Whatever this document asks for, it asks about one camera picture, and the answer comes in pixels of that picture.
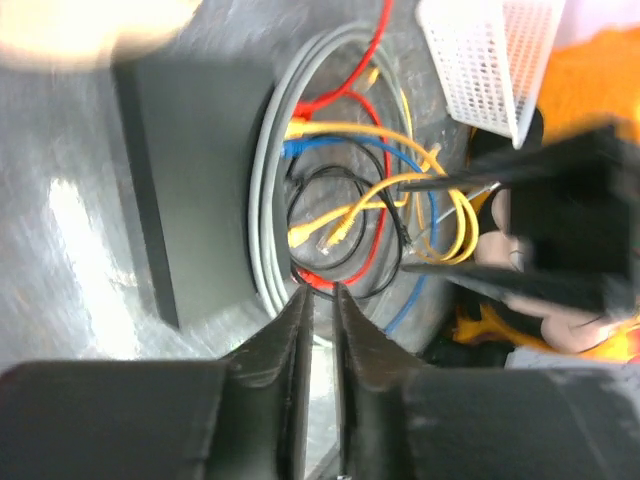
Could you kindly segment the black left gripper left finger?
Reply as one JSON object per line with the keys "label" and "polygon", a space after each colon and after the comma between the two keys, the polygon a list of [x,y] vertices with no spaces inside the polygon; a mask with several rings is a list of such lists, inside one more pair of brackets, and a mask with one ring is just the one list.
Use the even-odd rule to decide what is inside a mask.
{"label": "black left gripper left finger", "polygon": [[5,479],[300,479],[313,296],[219,360],[31,361],[1,376]]}

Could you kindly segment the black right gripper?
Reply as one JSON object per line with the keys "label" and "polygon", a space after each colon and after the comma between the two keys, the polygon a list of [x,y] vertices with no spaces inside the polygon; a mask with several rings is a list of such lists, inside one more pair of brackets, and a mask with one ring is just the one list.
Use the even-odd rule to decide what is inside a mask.
{"label": "black right gripper", "polygon": [[509,235],[523,242],[522,271],[464,263],[405,263],[408,273],[439,276],[505,302],[518,296],[607,315],[637,301],[632,191],[636,159],[612,124],[514,154],[487,154],[447,172],[433,155],[422,170],[397,175],[405,192],[503,185]]}

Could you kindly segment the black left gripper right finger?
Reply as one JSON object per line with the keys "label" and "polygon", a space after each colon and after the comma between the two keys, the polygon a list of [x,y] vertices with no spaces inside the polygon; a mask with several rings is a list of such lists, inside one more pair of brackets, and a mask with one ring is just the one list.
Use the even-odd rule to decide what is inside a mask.
{"label": "black left gripper right finger", "polygon": [[335,288],[340,473],[350,479],[635,479],[639,396],[615,369],[442,369]]}

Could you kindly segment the black network switch box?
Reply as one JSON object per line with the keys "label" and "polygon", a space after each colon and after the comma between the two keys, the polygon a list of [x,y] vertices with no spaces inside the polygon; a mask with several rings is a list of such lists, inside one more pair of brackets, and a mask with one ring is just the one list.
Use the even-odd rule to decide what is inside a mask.
{"label": "black network switch box", "polygon": [[113,70],[160,317],[207,320],[255,292],[247,211],[267,65],[161,58]]}

